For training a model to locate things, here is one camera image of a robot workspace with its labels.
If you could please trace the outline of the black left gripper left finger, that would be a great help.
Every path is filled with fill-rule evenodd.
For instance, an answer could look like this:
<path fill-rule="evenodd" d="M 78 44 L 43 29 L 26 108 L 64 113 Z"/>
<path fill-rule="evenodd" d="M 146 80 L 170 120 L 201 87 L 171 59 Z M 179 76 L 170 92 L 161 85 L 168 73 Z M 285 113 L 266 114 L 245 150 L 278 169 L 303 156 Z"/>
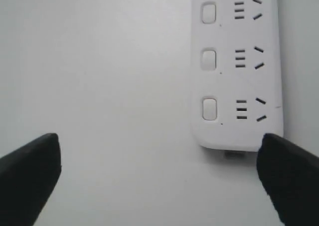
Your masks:
<path fill-rule="evenodd" d="M 32 226 L 62 171 L 56 133 L 44 134 L 0 159 L 0 224 Z"/>

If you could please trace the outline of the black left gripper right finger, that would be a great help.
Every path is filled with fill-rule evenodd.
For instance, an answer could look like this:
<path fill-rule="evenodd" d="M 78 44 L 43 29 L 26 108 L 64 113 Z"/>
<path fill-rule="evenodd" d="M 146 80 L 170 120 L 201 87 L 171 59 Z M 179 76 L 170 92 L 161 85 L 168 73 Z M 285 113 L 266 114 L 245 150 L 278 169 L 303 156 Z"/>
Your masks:
<path fill-rule="evenodd" d="M 259 179 L 286 226 L 319 224 L 319 158 L 267 133 L 257 154 Z"/>

